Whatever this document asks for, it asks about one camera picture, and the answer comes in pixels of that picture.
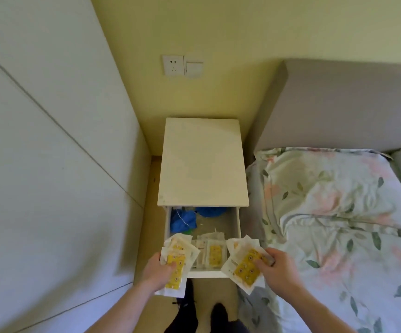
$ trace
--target nightstand top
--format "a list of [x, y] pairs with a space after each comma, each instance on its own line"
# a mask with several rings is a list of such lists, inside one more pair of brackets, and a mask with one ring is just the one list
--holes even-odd
[[157, 204], [248, 206], [238, 120], [166, 119]]

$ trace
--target blue fabric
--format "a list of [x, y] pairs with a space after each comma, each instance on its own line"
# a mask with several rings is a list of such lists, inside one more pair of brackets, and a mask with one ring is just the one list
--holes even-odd
[[218, 217], [227, 211], [227, 207], [197, 207], [196, 212], [203, 217]]
[[171, 211], [170, 232], [182, 233], [196, 228], [196, 213], [193, 210], [173, 209]]

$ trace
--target shoe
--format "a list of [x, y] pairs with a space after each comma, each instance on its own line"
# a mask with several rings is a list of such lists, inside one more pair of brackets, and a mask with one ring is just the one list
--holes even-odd
[[173, 304], [178, 304], [179, 308], [185, 307], [188, 304], [194, 304], [194, 286], [190, 278], [187, 279], [185, 296], [183, 298], [176, 298], [176, 302], [173, 302]]
[[223, 333], [228, 325], [228, 314], [225, 306], [221, 303], [214, 305], [210, 316], [211, 333]]

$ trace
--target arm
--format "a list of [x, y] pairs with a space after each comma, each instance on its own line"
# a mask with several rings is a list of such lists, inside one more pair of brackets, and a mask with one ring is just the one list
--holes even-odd
[[290, 256], [273, 248], [266, 251], [275, 258], [275, 265], [271, 267], [262, 261], [255, 264], [264, 275], [270, 289], [293, 306], [313, 333], [355, 333], [305, 289], [295, 262]]
[[165, 286], [176, 264], [160, 265], [160, 253], [148, 260], [142, 280], [125, 293], [86, 333], [131, 333], [154, 292]]

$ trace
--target gray headboard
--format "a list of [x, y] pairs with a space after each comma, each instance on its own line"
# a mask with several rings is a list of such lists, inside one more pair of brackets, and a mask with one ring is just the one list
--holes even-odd
[[282, 62], [245, 140], [246, 163], [285, 146], [401, 147], [401, 65]]

